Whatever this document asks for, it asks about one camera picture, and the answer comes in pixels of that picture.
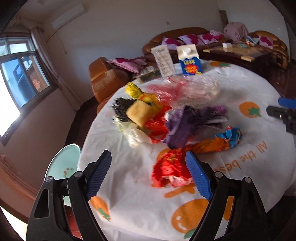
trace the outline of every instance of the wooden baseboard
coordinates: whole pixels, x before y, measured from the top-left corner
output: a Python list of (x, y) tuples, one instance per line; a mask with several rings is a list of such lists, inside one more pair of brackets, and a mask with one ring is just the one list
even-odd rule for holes
[(14, 208), (9, 206), (7, 203), (5, 203), (1, 198), (0, 198), (0, 206), (3, 207), (7, 212), (18, 218), (19, 220), (23, 221), (24, 223), (28, 223), (29, 218), (24, 216), (23, 214), (19, 213), (16, 211)]
[(80, 109), (76, 112), (76, 115), (74, 117), (74, 120), (72, 122), (72, 125), (70, 127), (70, 130), (68, 132), (68, 136), (65, 142), (65, 146), (69, 144), (73, 144), (78, 136), (80, 124), (83, 118), (83, 114), (87, 109), (94, 105), (99, 105), (98, 101), (96, 100), (95, 97), (90, 98), (88, 101), (84, 102), (84, 104), (80, 107)]

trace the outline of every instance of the air conditioner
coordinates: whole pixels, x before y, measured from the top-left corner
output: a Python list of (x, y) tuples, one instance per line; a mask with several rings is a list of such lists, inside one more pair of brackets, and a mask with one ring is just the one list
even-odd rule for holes
[(58, 30), (62, 28), (64, 25), (74, 20), (75, 18), (81, 16), (85, 13), (84, 7), (82, 4), (77, 5), (76, 7), (70, 9), (62, 16), (58, 17), (56, 20), (52, 22), (52, 26), (54, 29)]

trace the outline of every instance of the light blue chair seat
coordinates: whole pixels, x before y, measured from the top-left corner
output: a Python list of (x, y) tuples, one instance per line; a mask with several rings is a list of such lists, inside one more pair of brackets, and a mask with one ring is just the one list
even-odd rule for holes
[[(54, 177), (55, 180), (65, 179), (77, 171), (81, 148), (77, 144), (70, 144), (61, 149), (50, 162), (45, 178)], [(68, 196), (64, 196), (64, 204), (71, 206)]]

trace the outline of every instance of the sponge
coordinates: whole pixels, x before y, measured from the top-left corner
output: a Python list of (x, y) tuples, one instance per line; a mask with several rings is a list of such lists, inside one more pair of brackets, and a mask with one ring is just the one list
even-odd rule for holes
[(143, 127), (145, 123), (152, 118), (153, 110), (151, 106), (144, 101), (137, 100), (128, 108), (126, 115), (134, 123)]

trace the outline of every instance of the sofa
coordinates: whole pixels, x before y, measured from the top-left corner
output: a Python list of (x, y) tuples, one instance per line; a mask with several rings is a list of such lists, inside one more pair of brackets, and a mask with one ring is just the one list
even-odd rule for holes
[[(150, 61), (150, 62), (155, 62), (154, 56), (151, 53), (151, 48), (156, 47), (158, 45), (161, 45), (161, 42), (163, 40), (164, 37), (166, 38), (172, 38), (172, 39), (178, 39), (178, 37), (182, 36), (182, 35), (187, 35), (187, 34), (195, 34), (195, 35), (199, 35), (199, 34), (206, 34), (209, 31), (204, 29), (204, 28), (200, 28), (200, 27), (191, 27), (191, 28), (180, 28), (180, 29), (175, 29), (175, 30), (171, 30), (171, 31), (167, 31), (164, 33), (161, 33), (157, 36), (155, 36), (154, 38), (152, 38), (149, 43), (145, 44), (142, 51), (143, 54), (145, 56), (145, 58)], [(212, 43), (212, 44), (208, 44), (208, 45), (199, 45), (197, 46), (197, 51), (200, 55), (200, 58), (202, 58), (203, 55), (203, 49), (208, 49), (208, 48), (212, 48), (212, 47), (216, 47), (221, 45), (222, 43), (225, 42), (230, 42), (230, 39), (226, 39), (226, 38), (222, 38), (218, 40), (219, 43)], [(169, 50), (171, 56), (172, 56), (172, 60), (173, 63), (177, 63), (178, 62), (178, 55), (177, 55), (177, 51), (176, 50)]]
[(287, 69), (289, 66), (289, 54), (287, 52), (286, 44), (281, 41), (277, 36), (274, 34), (267, 32), (267, 31), (255, 31), (248, 34), (251, 38), (258, 38), (259, 36), (265, 36), (267, 38), (271, 38), (273, 40), (273, 49), (269, 49), (267, 47), (262, 47), (264, 49), (271, 51), (271, 62), (280, 66), (282, 69)]
[(100, 57), (89, 65), (89, 76), (94, 97), (99, 105), (97, 113), (104, 107), (112, 95), (131, 81), (127, 72), (113, 69), (106, 63), (108, 59)]

